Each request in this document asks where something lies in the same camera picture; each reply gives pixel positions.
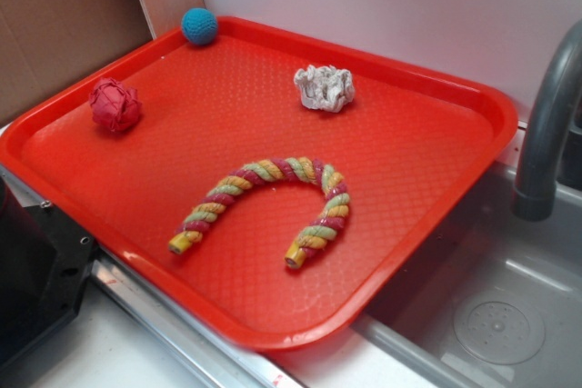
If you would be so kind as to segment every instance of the rainbow rope toy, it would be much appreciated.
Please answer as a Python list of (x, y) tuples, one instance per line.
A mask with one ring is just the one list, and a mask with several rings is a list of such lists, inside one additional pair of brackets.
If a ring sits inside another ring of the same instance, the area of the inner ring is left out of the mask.
[(344, 176), (330, 164), (308, 158), (265, 159), (246, 164), (221, 180), (183, 221), (180, 233), (169, 243), (169, 249), (182, 254), (200, 243), (210, 224), (216, 221), (236, 197), (255, 185), (276, 181), (301, 181), (320, 186), (326, 197), (321, 214), (291, 243), (285, 255), (286, 264), (300, 268), (306, 258), (323, 250), (344, 228), (349, 214), (349, 194)]

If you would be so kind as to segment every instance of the white backdrop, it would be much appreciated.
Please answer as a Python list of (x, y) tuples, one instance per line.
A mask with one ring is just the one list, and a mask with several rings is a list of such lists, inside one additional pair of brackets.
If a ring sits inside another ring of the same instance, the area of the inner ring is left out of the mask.
[(528, 118), (582, 0), (205, 0), (235, 15), (472, 79)]

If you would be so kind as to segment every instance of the blue ball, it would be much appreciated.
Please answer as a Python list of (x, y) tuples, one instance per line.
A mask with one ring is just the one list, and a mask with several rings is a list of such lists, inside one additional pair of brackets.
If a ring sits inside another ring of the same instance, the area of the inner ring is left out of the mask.
[(218, 22), (207, 9), (193, 8), (182, 18), (182, 33), (190, 43), (208, 45), (218, 34)]

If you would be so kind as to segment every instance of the red tray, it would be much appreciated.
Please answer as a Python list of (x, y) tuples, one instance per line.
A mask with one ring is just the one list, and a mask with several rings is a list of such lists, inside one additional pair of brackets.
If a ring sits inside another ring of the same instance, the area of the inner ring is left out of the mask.
[[(101, 245), (225, 337), (293, 348), (352, 321), (512, 138), (496, 90), (235, 18), (210, 46), (175, 30), (21, 116), (0, 161)], [(347, 68), (356, 99), (305, 109), (309, 64)], [(112, 134), (87, 97), (101, 77), (138, 90), (139, 124)], [(255, 188), (179, 257), (173, 231), (218, 180), (268, 157), (319, 158), (351, 194), (346, 229), (298, 271), (287, 247), (323, 206), (307, 184)]]

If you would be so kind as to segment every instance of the cardboard box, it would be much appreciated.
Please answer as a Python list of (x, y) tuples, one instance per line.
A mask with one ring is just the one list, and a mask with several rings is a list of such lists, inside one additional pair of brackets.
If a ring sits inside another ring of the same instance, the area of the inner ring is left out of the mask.
[(0, 125), (150, 39), (139, 0), (0, 0)]

